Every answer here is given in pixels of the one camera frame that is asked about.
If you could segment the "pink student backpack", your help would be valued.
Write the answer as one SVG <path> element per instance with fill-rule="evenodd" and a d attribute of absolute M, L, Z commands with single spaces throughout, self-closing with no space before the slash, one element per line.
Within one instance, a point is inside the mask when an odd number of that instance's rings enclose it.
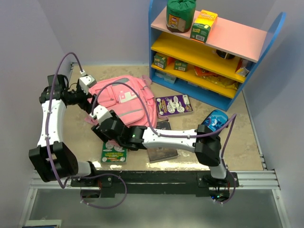
<path fill-rule="evenodd" d="M 150 85 L 142 78 L 125 75 L 97 82 L 89 89 L 92 110 L 97 105 L 114 112 L 128 126 L 156 127 L 158 111 Z"/>

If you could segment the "Tale of Two Cities book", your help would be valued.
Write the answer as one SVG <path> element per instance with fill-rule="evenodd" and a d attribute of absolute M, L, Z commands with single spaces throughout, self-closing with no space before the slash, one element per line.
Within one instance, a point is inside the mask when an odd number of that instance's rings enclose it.
<path fill-rule="evenodd" d="M 156 125 L 156 129 L 171 130 L 171 125 L 168 120 L 160 121 Z M 152 148 L 147 150 L 150 163 L 162 162 L 178 157 L 176 149 L 170 148 Z"/>

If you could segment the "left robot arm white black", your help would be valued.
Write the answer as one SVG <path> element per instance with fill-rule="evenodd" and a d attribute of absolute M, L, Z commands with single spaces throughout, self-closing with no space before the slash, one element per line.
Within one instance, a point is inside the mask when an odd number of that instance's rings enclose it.
<path fill-rule="evenodd" d="M 76 90 L 69 90 L 65 75 L 49 75 L 47 79 L 48 86 L 39 97 L 43 110 L 41 135 L 37 147 L 29 150 L 29 159 L 44 182 L 82 177 L 83 183 L 94 186 L 98 182 L 98 174 L 93 171 L 91 162 L 77 161 L 66 146 L 63 125 L 69 105 L 78 105 L 87 113 L 91 112 L 92 103 L 88 99 L 94 97 L 88 90 L 96 84 L 96 80 L 91 75 L 82 76 L 77 81 Z"/>

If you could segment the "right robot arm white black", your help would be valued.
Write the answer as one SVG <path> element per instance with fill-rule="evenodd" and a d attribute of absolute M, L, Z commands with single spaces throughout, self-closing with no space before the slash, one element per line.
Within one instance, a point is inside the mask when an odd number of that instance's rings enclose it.
<path fill-rule="evenodd" d="M 228 182 L 227 169 L 221 161 L 221 142 L 218 132 L 200 124 L 197 129 L 185 131 L 161 130 L 147 126 L 126 126 L 114 113 L 92 127 L 104 142 L 114 140 L 119 146 L 137 151 L 151 148 L 170 148 L 192 152 L 200 164 L 209 167 L 214 185 L 221 187 Z"/>

